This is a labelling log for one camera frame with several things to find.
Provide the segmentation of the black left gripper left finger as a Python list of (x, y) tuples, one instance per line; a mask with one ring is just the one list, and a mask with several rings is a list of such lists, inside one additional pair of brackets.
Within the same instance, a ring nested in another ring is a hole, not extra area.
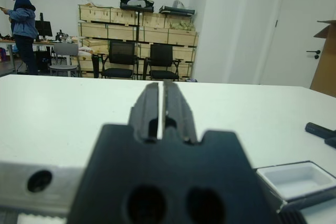
[(159, 87), (150, 83), (126, 125), (102, 127), (68, 223), (160, 223), (161, 191), (150, 180), (158, 120)]

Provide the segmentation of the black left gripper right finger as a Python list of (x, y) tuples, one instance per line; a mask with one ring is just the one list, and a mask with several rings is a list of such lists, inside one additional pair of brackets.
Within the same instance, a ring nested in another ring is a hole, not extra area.
[(198, 140), (193, 113), (175, 83), (164, 84), (164, 186), (174, 223), (277, 223), (233, 132)]

